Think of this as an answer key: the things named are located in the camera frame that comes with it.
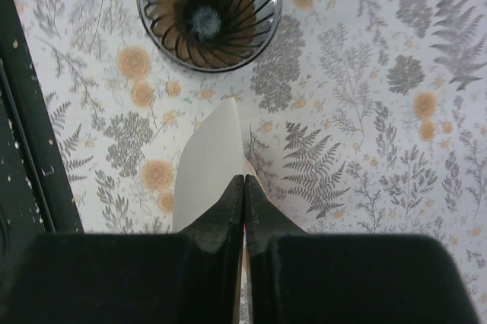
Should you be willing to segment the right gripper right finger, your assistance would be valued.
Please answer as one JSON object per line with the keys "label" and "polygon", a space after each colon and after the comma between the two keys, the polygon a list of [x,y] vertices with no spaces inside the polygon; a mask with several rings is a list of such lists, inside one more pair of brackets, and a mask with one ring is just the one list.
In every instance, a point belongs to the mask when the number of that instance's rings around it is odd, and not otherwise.
{"label": "right gripper right finger", "polygon": [[254,323],[473,323],[448,251],[421,234],[310,234],[244,187]]}

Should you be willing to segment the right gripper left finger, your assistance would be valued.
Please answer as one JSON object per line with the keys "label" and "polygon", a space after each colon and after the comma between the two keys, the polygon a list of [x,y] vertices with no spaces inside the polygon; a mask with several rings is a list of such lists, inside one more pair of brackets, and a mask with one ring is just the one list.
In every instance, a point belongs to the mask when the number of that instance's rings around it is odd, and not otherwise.
{"label": "right gripper left finger", "polygon": [[236,323],[244,178],[178,233],[46,233],[7,277],[9,323]]}

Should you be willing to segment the grey plastic dripper cone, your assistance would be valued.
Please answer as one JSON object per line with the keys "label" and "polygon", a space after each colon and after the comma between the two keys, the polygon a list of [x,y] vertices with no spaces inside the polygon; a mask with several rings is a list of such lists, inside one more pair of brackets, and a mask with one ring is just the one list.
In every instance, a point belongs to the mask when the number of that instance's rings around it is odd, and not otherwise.
{"label": "grey plastic dripper cone", "polygon": [[244,67],[271,43],[282,0],[137,0],[143,26],[161,53],[204,73]]}

